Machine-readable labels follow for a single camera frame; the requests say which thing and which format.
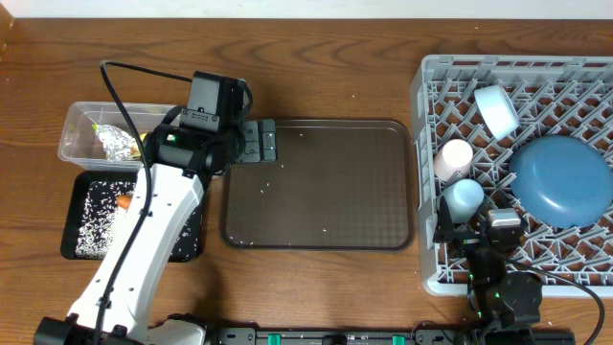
plastic crate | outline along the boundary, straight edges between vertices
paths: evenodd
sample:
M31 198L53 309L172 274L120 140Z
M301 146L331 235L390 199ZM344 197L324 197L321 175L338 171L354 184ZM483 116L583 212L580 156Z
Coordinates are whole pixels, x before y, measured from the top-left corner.
M124 103L139 133L150 132L161 122L173 105ZM57 156L90 171L138 172L140 161L109 161L96 138L92 125L112 125L127 132L127 123L115 103L76 102L68 109Z
M497 141L483 123L473 91L493 84L507 90L520 127ZM412 123L419 170L421 278L435 295L465 295L466 261L445 244L432 242L437 223L435 200L444 182L435 177L434 155L450 139L467 140L474 149L468 178L486 192L487 206L473 217L484 221L494 200L506 197L530 228L514 255L531 265L613 296L613 207L597 223L561 229L532 217L511 192L513 153L534 138L569 135L598 150L613 168L613 57L428 56L411 85ZM575 287L543 277L544 296L587 297Z

wooden table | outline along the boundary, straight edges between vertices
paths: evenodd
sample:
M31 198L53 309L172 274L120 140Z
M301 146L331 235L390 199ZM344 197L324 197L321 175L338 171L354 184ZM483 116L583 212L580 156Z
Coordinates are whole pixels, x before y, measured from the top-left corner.
M71 103L111 101L101 60L245 78L258 117L394 118L410 128L409 84L428 54L613 56L613 24L17 19L0 63L0 343L31 343L41 317L65 316L99 265L59 255L81 169L59 161L57 144ZM183 104L189 94L184 82L124 70L111 78L125 102ZM220 182L207 196L205 252L168 265L151 324L174 312L268 328L410 329L472 317L465 298L423 290L417 243L397 254L224 245ZM537 328L570 329L580 343L597 320L591 300L546 299L540 310ZM613 342L610 317L599 342Z

cup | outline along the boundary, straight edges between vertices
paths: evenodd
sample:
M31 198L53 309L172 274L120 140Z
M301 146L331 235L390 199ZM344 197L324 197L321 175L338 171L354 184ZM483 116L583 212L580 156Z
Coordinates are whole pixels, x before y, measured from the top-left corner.
M502 86L492 85L475 90L475 101L496 140L504 139L519 127L515 107Z
M434 157L434 174L442 181L453 177L459 172L462 177L468 176L472 161L472 147L462 139L448 141Z
M483 188L471 179L460 180L441 192L437 198L437 209L441 208L444 196L454 223L467 222L483 202Z

baking tray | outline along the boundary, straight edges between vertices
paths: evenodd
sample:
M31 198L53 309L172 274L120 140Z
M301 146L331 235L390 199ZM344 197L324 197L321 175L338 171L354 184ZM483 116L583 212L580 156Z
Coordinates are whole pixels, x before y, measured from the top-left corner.
M235 165L221 237L239 248L400 250L415 237L411 141L395 121L277 120L279 159Z
M116 186L115 191L111 191L107 184L121 182L123 186ZM134 190L136 185L136 173L134 172L83 172L75 179L73 195L70 200L66 225L61 239L59 251L66 259L71 260L100 260L99 257L80 255L77 251L79 243L79 229L84 225L83 213L85 210L85 199L90 194L92 200L92 213L105 211L100 203L103 196L111 193L125 194ZM108 204L106 210L115 210L118 206L113 200ZM182 263L197 258L200 254L202 243L200 242L200 224L202 218L202 208L200 206L192 212L181 233L174 244L170 254L169 262Z

black cable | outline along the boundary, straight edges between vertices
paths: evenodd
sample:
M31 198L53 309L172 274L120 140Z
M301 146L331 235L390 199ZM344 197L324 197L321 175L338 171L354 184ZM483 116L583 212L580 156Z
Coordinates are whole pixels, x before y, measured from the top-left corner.
M411 340L415 341L415 336L413 335L413 333L415 332L415 330L418 330L420 328L420 325L425 326L425 323L429 323L429 324L433 324L433 325L439 325L438 323L434 322L434 321L430 321L430 320L423 320L420 321L417 325L415 325L415 327L413 327L413 330L411 330ZM441 333L443 334L444 338L450 343L450 344L454 344L453 340L451 340L451 337L449 335L447 335L447 332L445 332L444 330L437 330L437 331L441 331Z
M127 63L121 63L121 62L115 62L115 61L103 61L100 65L100 70L102 72L102 78L104 79L106 88L108 89L108 92L111 94L113 101L115 101L115 104L119 107L119 110L122 112L122 115L124 115L125 122L127 123L127 126L130 129L130 132L132 136L134 137L134 140L136 141L136 146L138 147L138 150L141 153L141 160L143 161L143 170L145 171L145 181L147 183L147 188L146 188L146 194L145 194L145 205L143 205L143 210L141 211L141 215L136 221L136 225L134 225L134 229L132 230L132 233L130 234L129 239L125 243L124 250L122 251L122 254L119 256L119 259L117 259L117 263L115 264L115 267L113 267L113 270L111 271L111 274L108 277L108 283L106 283L106 287L104 288L104 293L102 295L100 306L98 308L98 316L96 318L96 328L94 329L94 344L97 344L97 345L101 343L104 313L106 312L106 306L108 304L108 299L110 298L111 290L113 289L115 280L117 279L117 276L119 275L119 272L122 269L122 264L125 261L125 257L127 256L127 253L129 252L130 247L134 243L134 240L136 240L136 236L141 230L141 226L143 225L143 223L145 222L145 219L147 218L147 215L149 213L149 207L151 206L151 192L152 192L151 167L149 166L149 162L145 158L145 146L143 145L143 141L141 140L138 134L138 129L136 129L136 126L132 122L132 119L130 119L129 114L127 113L127 110L125 110L124 104L122 103L122 100L120 100L119 96L117 95L117 92L115 91L115 88L111 84L111 80L108 78L108 75L106 74L106 65L124 67L127 69L145 72L145 73L149 73L155 76L171 78L171 79L175 79L179 81L192 82L192 80L189 78L175 76L175 75L164 73L164 72L153 71L148 68L134 66L134 65L127 64Z
M498 250L496 250L493 245L491 245L491 243L489 242L489 238L487 235L484 235L484 242L486 243L486 245L489 247L489 249L491 250L491 252L494 254L494 256L496 256L498 259L503 260L509 264L515 265L516 267L525 269L525 270L529 270L531 272L534 273L538 273L538 274L542 274L545 276L548 276L550 278L554 278L554 279L558 279L561 282L564 282L568 285L571 285L575 288L578 288L580 290L582 290L583 292L587 293L588 295L590 295L594 301L596 302L596 304L598 305L598 309L599 309L599 316L598 316L598 323L596 324L596 327L594 328L594 331L592 332L592 334L590 335L589 338L587 338L587 341L585 341L585 345L589 345L592 344L592 342L594 342L594 340L596 340L596 337L598 336L598 334L601 332L602 329L602 324L604 324L604 304L602 303L601 298L591 289L589 289L588 287L584 287L581 284L577 284L571 280L568 280L566 278L560 277L555 275L554 273L548 272L546 270L542 270L540 268L536 268L536 267L532 267L529 264L522 264L516 260L513 260L509 257L507 257L506 255L503 255L501 252L499 252Z

